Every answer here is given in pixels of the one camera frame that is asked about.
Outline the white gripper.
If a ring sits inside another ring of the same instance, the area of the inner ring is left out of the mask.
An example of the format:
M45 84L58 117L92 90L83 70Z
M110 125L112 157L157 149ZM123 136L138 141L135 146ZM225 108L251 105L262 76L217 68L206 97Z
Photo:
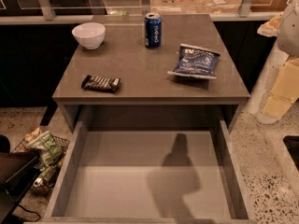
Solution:
M299 56L299 0L292 0L283 13L262 24L257 33L278 37L278 48L291 56ZM282 118L299 98L299 59L285 62L263 108L268 117Z

